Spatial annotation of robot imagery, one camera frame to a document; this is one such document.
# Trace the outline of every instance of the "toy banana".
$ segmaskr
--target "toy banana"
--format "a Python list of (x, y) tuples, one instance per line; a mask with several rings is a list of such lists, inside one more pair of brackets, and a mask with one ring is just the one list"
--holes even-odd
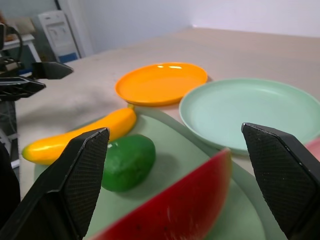
[(128, 133), (136, 120), (137, 116), (133, 107), (128, 106), (77, 130), (37, 140), (23, 149), (22, 156), (36, 164), (50, 165), (60, 157), (69, 141), (82, 133), (109, 128), (110, 141), (113, 141)]

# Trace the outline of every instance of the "mint green plate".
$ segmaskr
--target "mint green plate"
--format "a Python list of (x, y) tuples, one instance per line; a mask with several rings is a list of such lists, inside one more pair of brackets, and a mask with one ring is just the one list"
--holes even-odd
[[(129, 134), (142, 134), (154, 142), (155, 164), (147, 179), (128, 192), (101, 189), (87, 237), (130, 213), (218, 152), (163, 112), (137, 107), (136, 113), (137, 123)], [(225, 206), (205, 240), (285, 240), (255, 178), (235, 163), (232, 167)], [(35, 179), (45, 169), (36, 165)]]
[(180, 116), (195, 136), (216, 147), (248, 154), (242, 123), (293, 134), (303, 144), (320, 134), (320, 103), (283, 83), (235, 78), (195, 88), (181, 101)]

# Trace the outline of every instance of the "green fruit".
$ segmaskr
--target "green fruit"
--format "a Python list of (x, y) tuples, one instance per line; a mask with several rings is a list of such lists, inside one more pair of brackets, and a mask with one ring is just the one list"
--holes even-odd
[(101, 185), (112, 192), (128, 191), (148, 176), (155, 160), (156, 148), (149, 138), (118, 138), (108, 144)]

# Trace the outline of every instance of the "orange plate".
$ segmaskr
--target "orange plate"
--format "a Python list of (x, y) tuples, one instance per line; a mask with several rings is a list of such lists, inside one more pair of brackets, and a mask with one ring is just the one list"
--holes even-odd
[(116, 83), (115, 91), (128, 103), (164, 106), (178, 103), (186, 93), (207, 79), (206, 71), (199, 66), (167, 62), (129, 72)]

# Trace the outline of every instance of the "red watermelon flesh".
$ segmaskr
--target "red watermelon flesh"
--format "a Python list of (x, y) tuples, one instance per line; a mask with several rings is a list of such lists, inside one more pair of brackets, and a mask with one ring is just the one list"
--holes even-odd
[(93, 239), (203, 240), (225, 203), (231, 166), (230, 150), (220, 151)]

